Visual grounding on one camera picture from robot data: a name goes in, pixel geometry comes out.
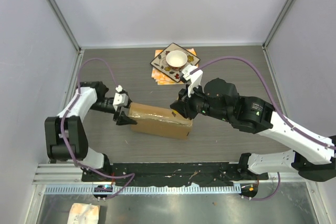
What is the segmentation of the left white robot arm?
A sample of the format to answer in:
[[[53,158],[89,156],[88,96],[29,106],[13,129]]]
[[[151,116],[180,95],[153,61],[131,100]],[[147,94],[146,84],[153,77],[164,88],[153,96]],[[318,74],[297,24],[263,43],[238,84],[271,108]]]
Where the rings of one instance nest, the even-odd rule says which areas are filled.
[[[93,170],[98,180],[105,182],[112,174],[107,155],[89,147],[83,121],[89,110],[113,114],[116,125],[136,125],[134,119],[125,113],[130,108],[128,93],[121,87],[116,88],[114,97],[107,98],[109,91],[101,81],[81,82],[69,104],[45,122],[46,150],[50,159],[55,161],[74,161],[81,168]]]

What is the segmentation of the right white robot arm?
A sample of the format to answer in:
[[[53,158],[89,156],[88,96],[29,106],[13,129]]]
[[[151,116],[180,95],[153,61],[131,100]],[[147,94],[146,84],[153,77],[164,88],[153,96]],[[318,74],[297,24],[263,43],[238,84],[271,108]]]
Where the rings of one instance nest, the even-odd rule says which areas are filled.
[[[186,119],[198,114],[229,123],[233,128],[275,140],[289,148],[272,154],[243,153],[233,168],[221,174],[232,180],[255,179],[273,172],[297,173],[301,177],[326,182],[335,178],[335,136],[323,137],[281,118],[272,104],[258,97],[241,96],[232,83],[217,78],[205,87],[181,89],[171,109]]]

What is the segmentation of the brown cardboard express box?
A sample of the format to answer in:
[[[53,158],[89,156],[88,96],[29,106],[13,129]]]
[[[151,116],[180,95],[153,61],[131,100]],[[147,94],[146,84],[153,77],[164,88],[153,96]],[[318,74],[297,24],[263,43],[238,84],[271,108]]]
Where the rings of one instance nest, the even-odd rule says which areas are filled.
[[[131,103],[129,118],[137,123],[131,125],[134,132],[185,140],[188,138],[193,121],[183,118],[172,109]]]

